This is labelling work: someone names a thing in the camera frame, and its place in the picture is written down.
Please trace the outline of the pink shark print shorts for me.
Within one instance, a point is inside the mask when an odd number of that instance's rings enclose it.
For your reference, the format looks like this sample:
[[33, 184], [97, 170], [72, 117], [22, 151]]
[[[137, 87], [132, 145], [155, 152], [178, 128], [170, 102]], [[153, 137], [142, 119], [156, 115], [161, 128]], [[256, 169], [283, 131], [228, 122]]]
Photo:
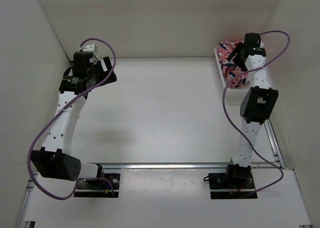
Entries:
[[[243, 73], [243, 71], [234, 63], [233, 60], [228, 62], [227, 58], [236, 45], [240, 43], [240, 41], [227, 41], [223, 40], [219, 43], [218, 55], [219, 61], [221, 62], [222, 73], [226, 76], [227, 83], [229, 83], [234, 77]], [[248, 81], [248, 74], [244, 74], [234, 79], [232, 83], [229, 85], [231, 89], [237, 89], [243, 85], [245, 85]]]

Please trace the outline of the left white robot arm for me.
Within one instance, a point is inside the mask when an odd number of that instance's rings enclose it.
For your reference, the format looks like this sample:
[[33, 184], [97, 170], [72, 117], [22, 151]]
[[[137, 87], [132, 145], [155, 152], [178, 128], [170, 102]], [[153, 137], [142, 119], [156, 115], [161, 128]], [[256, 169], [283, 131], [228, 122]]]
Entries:
[[99, 61], [92, 51], [77, 51], [73, 64], [63, 74], [59, 86], [56, 114], [59, 116], [50, 126], [39, 150], [31, 152], [30, 160], [42, 177], [66, 181], [87, 179], [93, 188], [105, 182], [98, 164], [87, 163], [72, 156], [72, 139], [80, 112], [89, 90], [117, 81], [108, 56]]

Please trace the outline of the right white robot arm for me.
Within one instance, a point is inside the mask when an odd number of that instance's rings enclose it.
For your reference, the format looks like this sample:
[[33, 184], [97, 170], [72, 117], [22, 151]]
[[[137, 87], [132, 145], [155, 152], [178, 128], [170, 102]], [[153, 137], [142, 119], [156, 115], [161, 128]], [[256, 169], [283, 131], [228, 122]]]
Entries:
[[227, 186], [238, 188], [243, 187], [250, 179], [253, 146], [262, 125], [271, 115], [279, 93], [271, 88], [264, 69], [254, 71], [262, 67], [266, 61], [266, 51], [261, 47], [261, 37], [258, 33], [247, 33], [244, 41], [236, 46], [228, 59], [242, 72], [247, 72], [250, 84], [239, 110], [240, 138], [224, 176]]

